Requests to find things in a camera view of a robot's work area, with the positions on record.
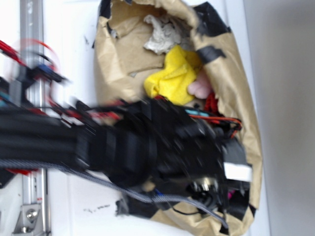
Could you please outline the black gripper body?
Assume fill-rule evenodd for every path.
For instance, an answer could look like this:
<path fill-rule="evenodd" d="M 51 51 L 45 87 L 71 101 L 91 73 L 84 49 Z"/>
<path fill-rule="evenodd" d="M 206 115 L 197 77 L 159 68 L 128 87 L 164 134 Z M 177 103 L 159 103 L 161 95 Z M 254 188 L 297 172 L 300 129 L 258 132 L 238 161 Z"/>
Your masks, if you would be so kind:
<path fill-rule="evenodd" d="M 224 133 L 216 132 L 202 118 L 192 118 L 186 107 L 165 99 L 153 99 L 151 106 L 158 144 L 157 177 L 210 209 L 225 211 Z"/>

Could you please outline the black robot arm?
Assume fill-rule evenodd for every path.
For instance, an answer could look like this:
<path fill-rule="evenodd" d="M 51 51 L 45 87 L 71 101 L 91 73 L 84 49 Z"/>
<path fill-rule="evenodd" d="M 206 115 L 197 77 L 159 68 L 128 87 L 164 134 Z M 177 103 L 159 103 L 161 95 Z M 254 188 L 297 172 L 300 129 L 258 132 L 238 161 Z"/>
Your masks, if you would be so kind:
<path fill-rule="evenodd" d="M 217 181 L 221 205 L 227 206 L 223 146 L 232 132 L 224 117 L 195 117 L 192 109 L 164 98 L 101 111 L 123 117 L 114 125 L 99 125 L 83 115 L 82 125 L 68 127 L 27 109 L 2 109 L 1 166 L 102 172 L 124 190 L 149 180 L 190 184 L 209 177 Z"/>

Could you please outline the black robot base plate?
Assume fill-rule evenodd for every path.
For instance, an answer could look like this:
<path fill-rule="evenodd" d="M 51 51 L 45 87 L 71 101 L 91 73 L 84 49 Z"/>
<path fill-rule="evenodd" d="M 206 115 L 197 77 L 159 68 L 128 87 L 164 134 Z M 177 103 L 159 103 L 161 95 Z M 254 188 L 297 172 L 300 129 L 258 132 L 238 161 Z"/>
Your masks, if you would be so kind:
<path fill-rule="evenodd" d="M 3 77 L 0 78 L 0 107 L 12 107 L 14 104 L 10 101 L 8 94 L 9 83 Z M 3 189 L 15 177 L 16 174 L 1 167 L 0 168 L 0 188 Z"/>

